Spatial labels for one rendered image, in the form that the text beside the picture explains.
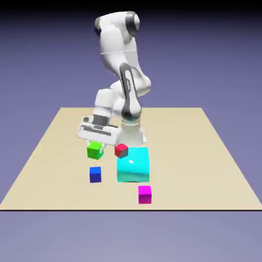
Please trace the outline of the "small magenta cube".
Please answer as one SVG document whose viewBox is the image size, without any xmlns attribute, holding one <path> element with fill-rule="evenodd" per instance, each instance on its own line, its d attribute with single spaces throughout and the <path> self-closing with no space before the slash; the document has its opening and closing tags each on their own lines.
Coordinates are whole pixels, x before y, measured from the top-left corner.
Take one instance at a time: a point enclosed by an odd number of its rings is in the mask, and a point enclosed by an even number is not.
<svg viewBox="0 0 262 262">
<path fill-rule="evenodd" d="M 149 185 L 138 186 L 139 204 L 151 204 L 151 200 L 152 200 L 151 186 Z"/>
</svg>

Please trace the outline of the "small green cube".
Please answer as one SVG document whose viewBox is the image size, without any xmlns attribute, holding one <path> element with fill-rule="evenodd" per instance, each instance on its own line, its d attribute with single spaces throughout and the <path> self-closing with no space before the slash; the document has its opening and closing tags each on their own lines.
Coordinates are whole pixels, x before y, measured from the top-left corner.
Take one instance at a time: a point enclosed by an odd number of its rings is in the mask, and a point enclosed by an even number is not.
<svg viewBox="0 0 262 262">
<path fill-rule="evenodd" d="M 99 160 L 103 155 L 102 144 L 96 141 L 90 142 L 87 146 L 88 158 Z"/>
</svg>

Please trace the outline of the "small red cube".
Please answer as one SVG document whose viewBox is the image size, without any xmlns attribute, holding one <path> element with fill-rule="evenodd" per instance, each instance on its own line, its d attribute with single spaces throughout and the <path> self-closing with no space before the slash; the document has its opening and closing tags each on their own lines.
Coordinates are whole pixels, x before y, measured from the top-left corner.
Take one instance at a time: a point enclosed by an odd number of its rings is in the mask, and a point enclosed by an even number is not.
<svg viewBox="0 0 262 262">
<path fill-rule="evenodd" d="M 128 155 L 128 146 L 121 143 L 115 146 L 115 156 L 118 158 L 123 158 Z"/>
</svg>

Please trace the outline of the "large cyan box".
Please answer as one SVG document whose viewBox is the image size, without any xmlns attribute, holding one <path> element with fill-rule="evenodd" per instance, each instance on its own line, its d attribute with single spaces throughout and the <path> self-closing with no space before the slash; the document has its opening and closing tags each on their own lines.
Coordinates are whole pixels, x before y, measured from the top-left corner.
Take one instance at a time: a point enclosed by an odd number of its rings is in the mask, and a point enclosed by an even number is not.
<svg viewBox="0 0 262 262">
<path fill-rule="evenodd" d="M 149 182 L 150 161 L 147 147 L 130 147 L 128 155 L 117 159 L 118 182 Z"/>
</svg>

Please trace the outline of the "small blue cube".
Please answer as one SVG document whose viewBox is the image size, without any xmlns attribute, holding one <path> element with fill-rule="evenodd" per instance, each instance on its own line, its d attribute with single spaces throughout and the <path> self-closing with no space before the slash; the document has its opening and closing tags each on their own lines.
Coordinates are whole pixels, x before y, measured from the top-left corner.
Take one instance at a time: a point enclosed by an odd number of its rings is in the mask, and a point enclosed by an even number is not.
<svg viewBox="0 0 262 262">
<path fill-rule="evenodd" d="M 90 167 L 89 177 L 91 183 L 101 183 L 101 167 Z"/>
</svg>

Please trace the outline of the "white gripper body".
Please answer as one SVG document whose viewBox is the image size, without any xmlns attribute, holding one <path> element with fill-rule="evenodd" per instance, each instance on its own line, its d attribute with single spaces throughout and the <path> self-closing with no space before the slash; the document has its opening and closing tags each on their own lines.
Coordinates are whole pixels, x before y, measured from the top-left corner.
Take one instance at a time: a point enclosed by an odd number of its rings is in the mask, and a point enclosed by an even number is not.
<svg viewBox="0 0 262 262">
<path fill-rule="evenodd" d="M 114 146 L 117 144 L 119 130 L 116 126 L 102 126 L 82 122 L 79 126 L 77 137 Z"/>
</svg>

